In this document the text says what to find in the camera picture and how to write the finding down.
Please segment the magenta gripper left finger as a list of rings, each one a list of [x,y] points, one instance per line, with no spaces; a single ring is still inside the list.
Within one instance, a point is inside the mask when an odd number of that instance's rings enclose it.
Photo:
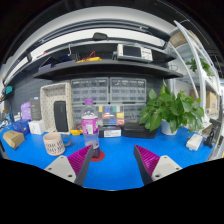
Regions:
[[[93,146],[86,146],[68,157],[57,157],[45,168],[45,171],[82,186],[93,154]]]

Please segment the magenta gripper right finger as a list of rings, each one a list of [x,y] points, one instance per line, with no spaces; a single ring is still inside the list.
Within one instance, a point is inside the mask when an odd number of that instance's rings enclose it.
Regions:
[[[169,156],[158,156],[138,145],[134,146],[134,156],[145,185],[181,170],[181,167]]]

